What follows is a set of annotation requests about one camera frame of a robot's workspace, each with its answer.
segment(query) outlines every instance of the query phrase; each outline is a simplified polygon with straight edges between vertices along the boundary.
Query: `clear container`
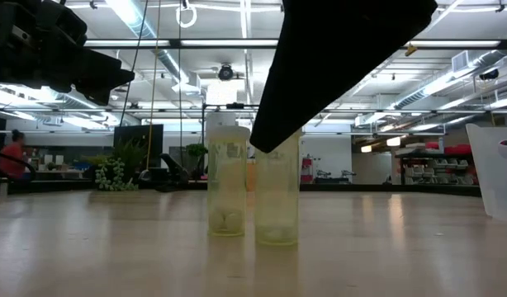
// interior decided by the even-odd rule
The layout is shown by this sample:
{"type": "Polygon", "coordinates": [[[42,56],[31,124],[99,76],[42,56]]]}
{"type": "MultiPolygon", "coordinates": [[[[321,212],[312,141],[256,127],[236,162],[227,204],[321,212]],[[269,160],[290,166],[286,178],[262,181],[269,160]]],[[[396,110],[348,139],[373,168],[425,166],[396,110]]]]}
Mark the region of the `clear container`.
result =
{"type": "Polygon", "coordinates": [[[300,136],[301,132],[296,132],[271,153],[256,151],[255,240],[258,243],[297,243],[300,136]]]}
{"type": "Polygon", "coordinates": [[[238,126],[208,130],[208,232],[216,236],[244,234],[246,204],[246,140],[238,126]]]}

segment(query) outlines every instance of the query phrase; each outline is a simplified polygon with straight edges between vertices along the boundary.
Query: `person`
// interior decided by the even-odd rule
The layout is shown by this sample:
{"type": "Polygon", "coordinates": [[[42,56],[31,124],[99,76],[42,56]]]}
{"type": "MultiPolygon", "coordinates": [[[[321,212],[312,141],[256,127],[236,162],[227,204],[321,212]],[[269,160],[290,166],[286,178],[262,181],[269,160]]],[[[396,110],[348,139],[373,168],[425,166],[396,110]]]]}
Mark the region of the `person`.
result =
{"type": "MultiPolygon", "coordinates": [[[[19,130],[12,131],[12,143],[4,147],[0,153],[22,160],[22,147],[24,146],[24,133],[19,130]]],[[[21,178],[25,166],[8,158],[0,157],[0,170],[10,177],[21,178]]]]}

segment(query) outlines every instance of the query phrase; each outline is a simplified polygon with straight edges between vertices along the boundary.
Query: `air vent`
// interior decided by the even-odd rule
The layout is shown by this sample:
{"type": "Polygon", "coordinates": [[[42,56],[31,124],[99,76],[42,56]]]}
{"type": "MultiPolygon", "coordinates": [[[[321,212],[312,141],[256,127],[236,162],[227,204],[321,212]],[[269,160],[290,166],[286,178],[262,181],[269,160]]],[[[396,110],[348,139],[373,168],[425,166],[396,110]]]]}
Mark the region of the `air vent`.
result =
{"type": "Polygon", "coordinates": [[[465,50],[452,58],[452,68],[454,73],[468,68],[468,51],[465,50]]]}

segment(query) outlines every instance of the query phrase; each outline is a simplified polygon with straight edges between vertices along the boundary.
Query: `security camera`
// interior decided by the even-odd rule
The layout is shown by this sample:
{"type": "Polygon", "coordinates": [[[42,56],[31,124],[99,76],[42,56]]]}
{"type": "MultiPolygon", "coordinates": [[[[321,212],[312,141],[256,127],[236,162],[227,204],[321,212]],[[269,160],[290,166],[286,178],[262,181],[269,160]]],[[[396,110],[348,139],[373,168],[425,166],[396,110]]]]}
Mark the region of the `security camera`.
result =
{"type": "Polygon", "coordinates": [[[221,81],[229,81],[234,77],[234,71],[230,64],[222,64],[219,70],[219,79],[221,81]]]}

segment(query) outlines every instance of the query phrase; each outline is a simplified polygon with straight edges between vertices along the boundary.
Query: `red shirt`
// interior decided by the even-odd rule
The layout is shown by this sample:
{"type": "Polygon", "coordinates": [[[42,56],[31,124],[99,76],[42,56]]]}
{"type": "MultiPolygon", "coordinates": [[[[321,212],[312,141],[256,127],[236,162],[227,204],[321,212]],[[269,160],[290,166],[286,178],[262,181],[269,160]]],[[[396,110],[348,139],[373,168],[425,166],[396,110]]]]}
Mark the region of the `red shirt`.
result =
{"type": "MultiPolygon", "coordinates": [[[[7,147],[3,148],[0,153],[22,160],[22,147],[18,143],[9,144],[7,147]]],[[[22,174],[24,174],[24,168],[25,166],[20,163],[0,157],[0,170],[12,177],[22,177],[22,174]]]]}

